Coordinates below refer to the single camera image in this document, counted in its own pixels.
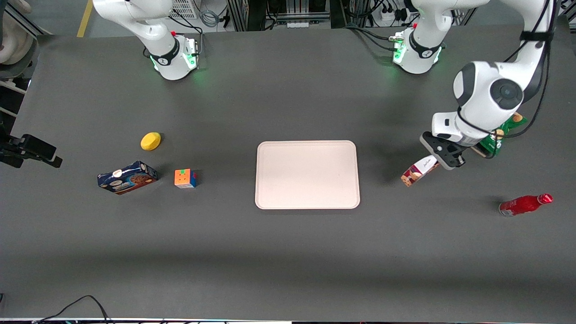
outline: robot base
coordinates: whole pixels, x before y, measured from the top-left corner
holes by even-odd
[[[442,47],[439,47],[436,52],[429,51],[430,53],[427,58],[421,58],[418,52],[416,52],[416,50],[413,49],[407,41],[413,31],[413,28],[408,28],[405,31],[396,33],[396,36],[392,37],[395,42],[394,48],[396,49],[396,52],[392,57],[392,62],[399,65],[408,73],[426,73],[432,68],[432,65],[438,62]]]
[[[170,65],[161,65],[150,58],[154,63],[154,69],[167,80],[182,79],[198,66],[196,41],[181,35],[176,35],[174,38],[180,43],[180,52],[172,59]]]

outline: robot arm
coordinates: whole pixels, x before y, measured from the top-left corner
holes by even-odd
[[[172,0],[93,0],[98,14],[134,33],[150,51],[154,68],[178,80],[197,66],[196,42],[172,35],[161,18],[170,15]]]
[[[434,0],[419,0],[419,2],[434,2],[433,6],[436,5]],[[555,17],[555,1],[502,0],[502,2],[519,11],[525,21],[521,36],[522,45],[517,59],[512,63],[474,61],[464,66],[456,75],[453,84],[454,95],[459,105],[458,111],[434,114],[432,132],[426,132],[420,138],[422,144],[446,169],[462,166],[463,150],[476,145],[506,122],[522,103],[531,99],[539,90],[544,59],[552,36],[550,30]],[[424,28],[418,24],[416,30],[409,32],[410,41],[405,46],[407,49],[400,64],[403,69],[413,73],[423,73],[434,63],[433,55],[422,58],[421,55],[410,54],[411,52],[418,54],[417,48],[411,44],[412,40],[420,42],[420,45],[424,43],[418,36],[420,29]],[[443,39],[446,33],[441,31],[439,34]],[[434,44],[439,39],[440,37],[435,37]]]
[[[490,0],[412,0],[420,12],[419,28],[407,28],[391,37],[399,40],[399,53],[393,62],[406,72],[422,74],[430,70],[438,60],[441,44],[452,26],[449,10],[467,9],[487,4]]]

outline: rubik's cube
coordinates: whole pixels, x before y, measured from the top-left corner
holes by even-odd
[[[174,185],[178,188],[195,188],[196,187],[196,172],[190,169],[182,169],[174,171]]]

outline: blue box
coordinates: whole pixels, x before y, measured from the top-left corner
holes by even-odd
[[[126,168],[98,175],[98,186],[117,195],[156,182],[158,173],[141,161],[136,161]]]

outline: green snack bag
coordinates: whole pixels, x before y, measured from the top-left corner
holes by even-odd
[[[496,135],[490,134],[483,140],[481,140],[475,147],[475,151],[477,151],[480,155],[483,156],[496,156],[500,152],[500,148],[502,147],[502,135],[508,135],[510,130],[515,129],[516,127],[523,125],[528,120],[526,117],[523,117],[519,113],[515,112],[514,115],[508,119],[504,124],[500,125],[499,128],[495,130]]]

